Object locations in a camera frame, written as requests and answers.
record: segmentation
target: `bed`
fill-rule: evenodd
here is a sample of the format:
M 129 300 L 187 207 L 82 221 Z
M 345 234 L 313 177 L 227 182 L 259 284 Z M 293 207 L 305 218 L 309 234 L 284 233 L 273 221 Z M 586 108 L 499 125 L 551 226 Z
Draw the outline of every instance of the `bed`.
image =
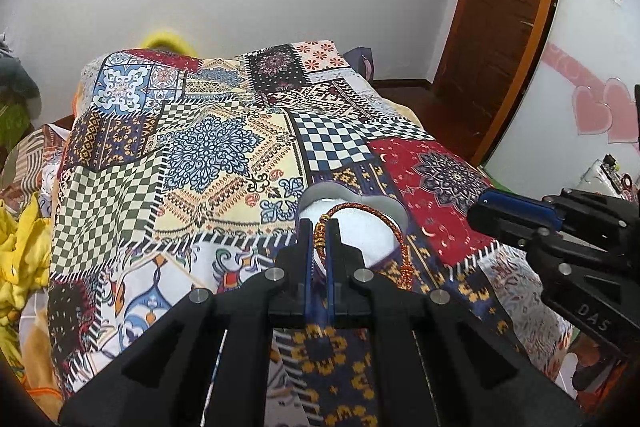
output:
M 270 267 L 295 241 L 300 195 L 324 180 L 401 201 L 413 291 L 447 289 L 555 378 L 570 327 L 540 303 L 522 252 L 466 223 L 489 181 L 380 98 L 332 41 L 230 59 L 110 54 L 82 72 L 76 108 L 48 305 L 64 397 L 192 288 L 230 291 Z M 380 271 L 397 280 L 398 261 Z M 265 425 L 376 425 L 370 356 L 364 330 L 274 331 Z

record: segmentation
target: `orange cord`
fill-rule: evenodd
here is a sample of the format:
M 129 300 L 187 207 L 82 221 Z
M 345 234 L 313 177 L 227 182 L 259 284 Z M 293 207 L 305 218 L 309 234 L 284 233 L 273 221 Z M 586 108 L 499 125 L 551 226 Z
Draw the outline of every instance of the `orange cord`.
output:
M 398 241 L 398 245 L 400 245 L 400 251 L 402 253 L 402 266 L 400 267 L 400 279 L 398 280 L 398 287 L 402 290 L 410 290 L 414 281 L 414 264 L 411 262 L 411 256 L 409 255 L 409 247 L 404 243 L 404 238 L 402 237 L 402 232 L 398 228 L 398 226 L 388 217 L 385 216 L 379 210 L 375 208 L 371 208 L 366 204 L 362 203 L 341 203 L 331 208 L 326 214 L 322 214 L 320 219 L 316 223 L 314 228 L 314 248 L 316 248 L 316 252 L 318 252 L 318 257 L 322 262 L 322 266 L 326 267 L 326 256 L 324 254 L 324 230 L 326 229 L 326 222 L 336 213 L 340 212 L 340 210 L 344 210 L 345 208 L 356 208 L 357 210 L 362 210 L 364 212 L 368 212 L 373 216 L 376 216 L 380 219 L 386 226 L 388 226 L 391 231 L 394 233 L 394 237 L 396 241 Z
M 43 394 L 50 394 L 62 400 L 62 394 L 57 389 L 52 389 L 50 387 L 37 387 L 36 389 L 27 389 L 27 393 L 30 396 L 41 396 Z

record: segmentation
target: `beaded bracelet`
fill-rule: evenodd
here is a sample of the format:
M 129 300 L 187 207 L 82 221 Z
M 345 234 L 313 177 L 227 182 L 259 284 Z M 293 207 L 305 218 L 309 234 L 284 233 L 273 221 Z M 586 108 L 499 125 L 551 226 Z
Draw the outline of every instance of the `beaded bracelet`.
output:
M 371 208 L 366 204 L 362 203 L 341 203 L 337 204 L 333 208 L 331 208 L 326 214 L 322 214 L 320 219 L 316 223 L 314 228 L 314 248 L 316 248 L 316 252 L 318 252 L 318 257 L 322 262 L 322 265 L 326 267 L 326 257 L 324 254 L 324 230 L 326 228 L 326 222 L 336 213 L 340 212 L 340 210 L 344 210 L 345 208 L 356 208 L 357 210 L 362 210 L 364 212 L 368 212 L 373 216 L 376 216 L 380 221 L 385 223 L 394 234 L 396 241 L 398 241 L 398 245 L 400 245 L 400 251 L 402 253 L 402 266 L 400 267 L 400 279 L 398 280 L 398 287 L 402 290 L 410 290 L 413 284 L 414 279 L 414 264 L 411 262 L 411 256 L 409 255 L 409 247 L 404 243 L 404 238 L 402 237 L 402 232 L 398 228 L 398 226 L 388 217 L 385 216 L 379 210 L 375 208 Z

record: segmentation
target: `heart decoration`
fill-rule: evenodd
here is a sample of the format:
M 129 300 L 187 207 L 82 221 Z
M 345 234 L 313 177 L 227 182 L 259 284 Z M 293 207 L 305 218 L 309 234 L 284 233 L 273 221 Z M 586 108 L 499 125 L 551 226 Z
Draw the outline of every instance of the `heart decoration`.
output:
M 638 141 L 638 112 L 636 102 L 618 78 L 610 78 L 604 86 L 604 103 L 609 106 L 612 124 L 609 143 L 635 143 Z
M 613 92 L 613 95 L 614 97 L 619 96 L 616 92 Z M 593 93 L 589 87 L 576 87 L 573 103 L 578 134 L 602 134 L 610 129 L 613 124 L 611 110 L 605 103 L 594 100 Z

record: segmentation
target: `wooden floor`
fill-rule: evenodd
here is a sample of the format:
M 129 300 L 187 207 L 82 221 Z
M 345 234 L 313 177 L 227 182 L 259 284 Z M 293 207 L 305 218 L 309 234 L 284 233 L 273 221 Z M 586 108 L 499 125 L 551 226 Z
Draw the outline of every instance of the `wooden floor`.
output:
M 436 140 L 465 160 L 471 159 L 482 134 L 478 126 L 466 118 L 468 112 L 437 98 L 432 90 L 423 87 L 379 87 L 376 91 L 409 107 Z

